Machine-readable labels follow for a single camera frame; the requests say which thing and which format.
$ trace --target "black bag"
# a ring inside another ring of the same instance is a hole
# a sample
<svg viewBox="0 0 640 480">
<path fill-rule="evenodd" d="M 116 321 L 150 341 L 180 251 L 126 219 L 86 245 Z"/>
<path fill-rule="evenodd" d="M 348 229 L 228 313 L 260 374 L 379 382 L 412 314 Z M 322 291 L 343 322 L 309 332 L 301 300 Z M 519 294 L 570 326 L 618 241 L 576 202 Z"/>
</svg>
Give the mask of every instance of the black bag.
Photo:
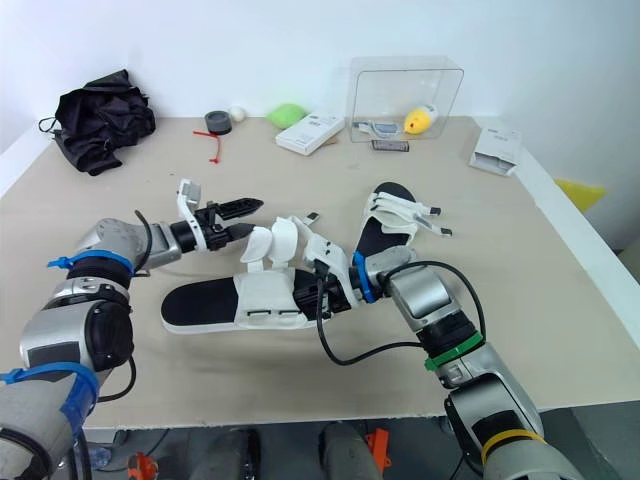
<svg viewBox="0 0 640 480">
<path fill-rule="evenodd" d="M 98 175 L 122 165 L 116 148 L 153 133 L 155 118 L 147 104 L 126 70 L 112 73 L 60 97 L 55 118 L 62 129 L 53 131 L 54 139 L 74 167 Z"/>
</svg>

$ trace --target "black insole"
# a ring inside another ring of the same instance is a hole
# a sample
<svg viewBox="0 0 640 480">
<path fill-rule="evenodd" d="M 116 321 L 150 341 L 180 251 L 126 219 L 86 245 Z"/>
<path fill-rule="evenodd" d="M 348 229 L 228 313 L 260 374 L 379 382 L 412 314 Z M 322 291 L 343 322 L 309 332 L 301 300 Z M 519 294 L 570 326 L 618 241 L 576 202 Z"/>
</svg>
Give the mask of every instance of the black insole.
<svg viewBox="0 0 640 480">
<path fill-rule="evenodd" d="M 385 182 L 378 186 L 374 190 L 375 193 L 385 192 L 396 197 L 404 198 L 411 202 L 415 202 L 411 192 L 404 188 L 402 185 L 393 182 Z M 382 252 L 387 248 L 396 247 L 398 245 L 406 245 L 409 240 L 409 235 L 406 233 L 383 233 L 382 225 L 375 218 L 369 218 L 362 233 L 360 234 L 360 241 L 356 250 L 359 251 L 363 257 L 368 257 L 376 253 Z"/>
<path fill-rule="evenodd" d="M 296 270 L 294 289 L 316 280 L 311 272 Z M 230 323 L 236 316 L 238 293 L 233 277 L 190 283 L 172 290 L 162 302 L 162 318 L 176 327 Z"/>
</svg>

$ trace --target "beige tabletop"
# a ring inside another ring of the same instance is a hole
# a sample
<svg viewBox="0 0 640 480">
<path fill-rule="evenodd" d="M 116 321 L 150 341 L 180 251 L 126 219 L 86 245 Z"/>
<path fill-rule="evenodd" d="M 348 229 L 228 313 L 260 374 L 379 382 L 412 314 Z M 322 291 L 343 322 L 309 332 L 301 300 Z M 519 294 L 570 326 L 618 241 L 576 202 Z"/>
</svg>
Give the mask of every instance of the beige tabletop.
<svg viewBox="0 0 640 480">
<path fill-rule="evenodd" d="M 363 204 L 383 181 L 409 188 L 442 207 L 437 220 L 451 239 L 421 231 L 413 244 L 424 259 L 461 269 L 485 309 L 488 338 L 539 408 L 640 398 L 640 351 L 607 302 L 516 178 L 467 166 L 479 129 L 453 118 L 435 141 L 410 153 L 374 152 L 343 132 L 335 145 L 302 157 L 274 144 L 275 129 L 249 119 L 223 137 L 222 160 L 208 161 L 214 141 L 191 134 L 201 119 L 160 119 L 138 146 L 117 152 L 121 168 L 90 177 L 51 145 L 0 203 L 0 370 L 21 365 L 25 323 L 64 272 L 48 260 L 71 255 L 97 220 L 131 223 L 134 209 L 150 221 L 176 221 L 180 178 L 203 188 L 203 200 L 260 198 L 252 221 L 321 214 L 313 228 L 350 254 Z M 446 391 L 423 367 L 418 349 L 386 352 L 351 367 L 325 356 L 313 329 L 179 336 L 167 332 L 160 305 L 173 288 L 243 270 L 245 242 L 180 262 L 133 281 L 131 302 L 138 382 L 124 399 L 100 405 L 93 427 L 221 425 L 356 417 L 433 415 Z M 469 317 L 463 289 L 451 282 Z M 390 300 L 331 320 L 327 336 L 348 356 L 412 335 Z M 122 388 L 121 367 L 103 394 Z"/>
</svg>

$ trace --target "clear plastic box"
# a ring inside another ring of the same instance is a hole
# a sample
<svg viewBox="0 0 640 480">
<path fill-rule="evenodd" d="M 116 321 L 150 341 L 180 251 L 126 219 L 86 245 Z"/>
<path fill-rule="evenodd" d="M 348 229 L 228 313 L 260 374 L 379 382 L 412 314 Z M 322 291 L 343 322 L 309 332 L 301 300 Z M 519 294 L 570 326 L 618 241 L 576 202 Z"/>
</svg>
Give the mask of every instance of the clear plastic box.
<svg viewBox="0 0 640 480">
<path fill-rule="evenodd" d="M 439 137 L 463 76 L 444 56 L 354 58 L 347 100 L 351 141 Z M 405 133 L 405 116 L 422 105 L 437 108 L 436 121 L 421 134 Z"/>
</svg>

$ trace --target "white box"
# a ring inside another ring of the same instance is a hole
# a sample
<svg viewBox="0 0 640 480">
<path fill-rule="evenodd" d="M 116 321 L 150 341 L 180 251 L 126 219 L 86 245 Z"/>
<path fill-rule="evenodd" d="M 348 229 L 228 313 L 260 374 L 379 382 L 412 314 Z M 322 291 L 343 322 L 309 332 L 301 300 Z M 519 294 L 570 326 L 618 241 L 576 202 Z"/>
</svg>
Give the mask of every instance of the white box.
<svg viewBox="0 0 640 480">
<path fill-rule="evenodd" d="M 276 136 L 276 144 L 310 155 L 344 128 L 344 117 L 311 113 Z"/>
<path fill-rule="evenodd" d="M 498 175 L 511 175 L 520 156 L 522 136 L 515 130 L 483 128 L 469 165 Z"/>
</svg>

